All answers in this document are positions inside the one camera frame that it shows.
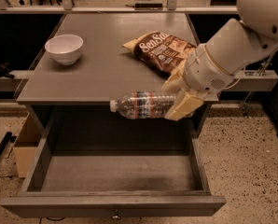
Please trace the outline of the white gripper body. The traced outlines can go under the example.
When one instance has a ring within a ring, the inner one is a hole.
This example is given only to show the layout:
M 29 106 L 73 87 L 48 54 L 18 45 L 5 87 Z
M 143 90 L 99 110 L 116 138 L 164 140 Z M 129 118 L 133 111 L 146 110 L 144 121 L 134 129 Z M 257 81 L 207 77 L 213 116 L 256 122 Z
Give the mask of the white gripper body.
M 200 44 L 187 58 L 183 78 L 196 91 L 219 93 L 233 82 L 234 76 L 216 65 L 205 44 Z

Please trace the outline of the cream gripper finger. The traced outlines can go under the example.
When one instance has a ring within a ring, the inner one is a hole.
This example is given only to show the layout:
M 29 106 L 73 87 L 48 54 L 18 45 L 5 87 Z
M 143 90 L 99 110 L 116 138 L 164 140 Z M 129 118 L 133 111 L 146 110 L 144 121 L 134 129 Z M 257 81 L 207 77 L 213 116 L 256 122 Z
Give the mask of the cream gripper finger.
M 181 90 L 164 117 L 168 120 L 179 121 L 201 107 L 206 96 L 207 92 Z
M 183 78 L 185 63 L 181 62 L 170 74 L 168 79 L 161 86 L 165 92 L 178 92 L 186 86 Z

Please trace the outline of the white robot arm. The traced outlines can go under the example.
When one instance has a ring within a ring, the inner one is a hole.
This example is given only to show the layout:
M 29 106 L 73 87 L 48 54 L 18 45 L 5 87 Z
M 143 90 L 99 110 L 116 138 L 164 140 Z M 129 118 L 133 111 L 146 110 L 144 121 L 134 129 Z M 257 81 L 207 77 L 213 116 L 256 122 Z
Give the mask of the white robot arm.
M 217 94 L 251 63 L 278 51 L 278 0 L 237 0 L 237 20 L 231 19 L 207 42 L 188 55 L 162 86 L 174 92 L 165 114 L 180 120 L 200 107 L 208 94 Z

